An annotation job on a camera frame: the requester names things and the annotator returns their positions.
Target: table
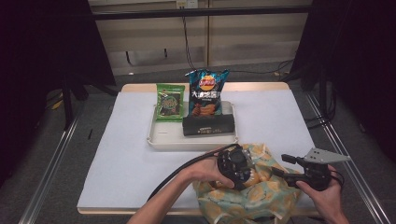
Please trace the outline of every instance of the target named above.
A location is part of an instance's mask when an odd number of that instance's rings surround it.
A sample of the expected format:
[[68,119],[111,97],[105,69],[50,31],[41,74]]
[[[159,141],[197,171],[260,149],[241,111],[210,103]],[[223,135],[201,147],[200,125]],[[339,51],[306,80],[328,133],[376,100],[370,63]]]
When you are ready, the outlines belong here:
[[[299,165],[280,159],[284,153],[303,156],[314,146],[286,83],[228,82],[221,99],[234,104],[239,143],[263,142],[281,165],[303,171]],[[123,87],[78,201],[81,214],[133,214],[177,167],[203,153],[165,152],[149,146],[146,134],[155,104],[155,84]],[[312,200],[303,194],[291,214],[318,213]],[[201,215],[192,187],[183,192],[168,215]]]

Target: snack package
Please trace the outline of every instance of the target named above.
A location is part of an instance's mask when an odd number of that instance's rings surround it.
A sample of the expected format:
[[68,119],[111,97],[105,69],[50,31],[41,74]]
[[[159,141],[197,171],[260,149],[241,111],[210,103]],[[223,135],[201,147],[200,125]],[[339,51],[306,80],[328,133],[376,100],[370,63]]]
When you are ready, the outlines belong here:
[[188,73],[190,77],[189,116],[220,115],[220,94],[227,76],[228,70],[211,72],[200,69]]
[[157,84],[157,120],[182,121],[185,86]]

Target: person's right hand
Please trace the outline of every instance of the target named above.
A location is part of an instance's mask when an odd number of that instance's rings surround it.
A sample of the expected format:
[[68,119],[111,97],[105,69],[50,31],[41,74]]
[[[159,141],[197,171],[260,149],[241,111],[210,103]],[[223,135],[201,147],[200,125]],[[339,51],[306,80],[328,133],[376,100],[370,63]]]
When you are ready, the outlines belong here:
[[297,181],[296,185],[314,201],[318,212],[328,223],[349,223],[341,206],[341,186],[336,180],[332,179],[329,187],[323,191],[312,189],[304,181]]

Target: plastic tray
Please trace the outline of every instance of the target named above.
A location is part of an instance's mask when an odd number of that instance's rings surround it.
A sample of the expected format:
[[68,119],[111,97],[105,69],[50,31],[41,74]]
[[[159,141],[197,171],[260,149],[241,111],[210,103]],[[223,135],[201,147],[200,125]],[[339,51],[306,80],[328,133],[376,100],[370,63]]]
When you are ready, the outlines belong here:
[[[184,114],[189,114],[189,106],[187,102],[183,103]],[[222,113],[233,114],[233,105],[228,101],[222,101]],[[238,142],[236,123],[233,133],[216,133],[184,136],[181,122],[157,122],[156,109],[154,106],[153,117],[148,132],[148,143],[159,150],[167,151],[208,151],[218,147],[223,147]]]

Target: yellow patterned bag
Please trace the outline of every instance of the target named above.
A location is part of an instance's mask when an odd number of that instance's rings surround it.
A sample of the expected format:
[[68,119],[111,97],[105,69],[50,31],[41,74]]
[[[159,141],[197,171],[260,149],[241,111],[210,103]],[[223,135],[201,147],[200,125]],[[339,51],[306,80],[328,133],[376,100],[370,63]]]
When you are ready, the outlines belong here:
[[[214,224],[263,223],[263,217],[276,217],[286,223],[301,191],[272,175],[271,168],[297,172],[279,165],[265,144],[245,144],[242,147],[249,150],[260,182],[240,191],[215,189],[208,182],[195,182],[201,212],[209,223]],[[268,218],[264,223],[274,223],[274,220]]]

